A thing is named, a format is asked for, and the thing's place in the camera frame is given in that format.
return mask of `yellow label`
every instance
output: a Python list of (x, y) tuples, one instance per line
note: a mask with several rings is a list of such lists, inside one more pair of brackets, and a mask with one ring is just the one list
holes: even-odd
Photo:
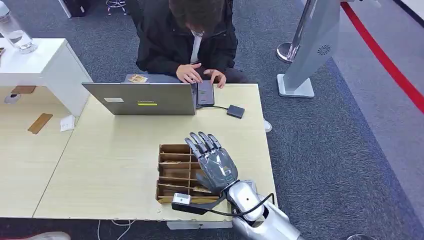
[(157, 103), (137, 103), (138, 106), (157, 106)]

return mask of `wooden compartment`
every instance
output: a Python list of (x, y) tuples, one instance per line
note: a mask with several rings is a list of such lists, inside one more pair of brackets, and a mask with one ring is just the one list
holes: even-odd
[(193, 203), (211, 203), (219, 198), (196, 180), (203, 174), (198, 160), (187, 144), (162, 144), (159, 146), (156, 200), (171, 203), (174, 193), (191, 195)]

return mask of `cable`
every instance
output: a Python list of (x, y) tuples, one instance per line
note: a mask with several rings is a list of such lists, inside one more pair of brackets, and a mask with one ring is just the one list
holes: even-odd
[[(133, 220), (133, 221), (128, 220), (128, 223), (127, 224), (120, 224), (120, 223), (116, 223), (114, 220), (112, 220), (112, 223), (115, 224), (116, 226), (124, 226), (124, 227), (128, 226), (128, 228), (117, 238), (117, 240), (120, 240), (130, 230), (131, 225), (135, 221), (136, 220)], [(101, 222), (101, 220), (99, 219), (98, 220), (98, 225), (97, 225), (97, 239), (98, 240), (101, 240), (100, 239), (100, 222)]]
[(255, 211), (262, 204), (264, 204), (265, 201), (268, 200), (270, 197), (272, 197), (272, 204), (275, 204), (274, 203), (274, 193), (271, 192), (262, 201), (260, 201), (260, 203), (258, 203), (256, 206), (254, 206), (254, 208), (250, 209), (249, 211), (245, 211), (245, 212), (241, 212), (241, 213), (233, 214), (233, 213), (226, 213), (226, 212), (221, 212), (221, 211), (215, 211), (213, 209), (210, 209), (209, 212), (214, 213), (214, 214), (219, 214), (219, 215), (227, 216), (227, 217), (241, 217), (243, 215), (250, 214), (251, 212)]
[(217, 108), (217, 109), (225, 109), (225, 110), (228, 110), (228, 108), (226, 108), (226, 107), (223, 107), (223, 106), (215, 106), (215, 105), (213, 105), (213, 106), (200, 106), (200, 107), (198, 107), (197, 109), (204, 109), (204, 108)]

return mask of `water bottle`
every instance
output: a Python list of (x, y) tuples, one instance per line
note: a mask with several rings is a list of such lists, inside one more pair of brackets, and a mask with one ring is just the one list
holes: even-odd
[(23, 30), (19, 22), (12, 16), (9, 8), (1, 0), (0, 33), (22, 54), (27, 54), (37, 49), (33, 39)]

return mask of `robot finger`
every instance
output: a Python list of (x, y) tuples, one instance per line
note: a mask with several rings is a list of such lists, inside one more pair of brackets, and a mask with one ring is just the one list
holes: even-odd
[(202, 131), (198, 132), (199, 136), (203, 139), (203, 141), (206, 143), (207, 147), (212, 150), (214, 149), (214, 144), (212, 143), (211, 139), (206, 136)]
[(201, 154), (204, 154), (208, 151), (205, 144), (203, 143), (202, 140), (200, 140), (199, 136), (197, 136), (196, 133), (190, 132), (190, 137), (192, 137), (194, 139), (194, 141), (197, 143), (197, 146), (200, 149)]
[(202, 153), (200, 153), (199, 149), (196, 147), (196, 145), (193, 143), (193, 141), (186, 137), (184, 138), (184, 141), (188, 144), (188, 146), (191, 148), (191, 151), (193, 152), (194, 156), (199, 159), (203, 156)]
[(212, 143), (216, 149), (220, 149), (223, 147), (221, 146), (221, 143), (218, 141), (218, 139), (214, 135), (208, 134), (207, 136), (212, 140)]

